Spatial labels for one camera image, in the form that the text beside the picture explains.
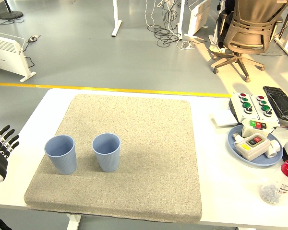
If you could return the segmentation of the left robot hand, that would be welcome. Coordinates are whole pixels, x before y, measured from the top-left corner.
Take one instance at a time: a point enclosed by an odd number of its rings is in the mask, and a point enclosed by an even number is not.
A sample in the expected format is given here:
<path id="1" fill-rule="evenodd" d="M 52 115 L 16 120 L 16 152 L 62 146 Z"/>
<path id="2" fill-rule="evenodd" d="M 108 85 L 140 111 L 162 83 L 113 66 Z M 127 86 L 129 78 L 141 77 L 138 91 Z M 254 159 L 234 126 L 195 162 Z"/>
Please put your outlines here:
<path id="1" fill-rule="evenodd" d="M 15 129 L 11 129 L 10 125 L 0 130 L 0 183 L 4 181 L 7 175 L 8 158 L 19 145 L 19 136 L 12 137 L 14 132 Z"/>

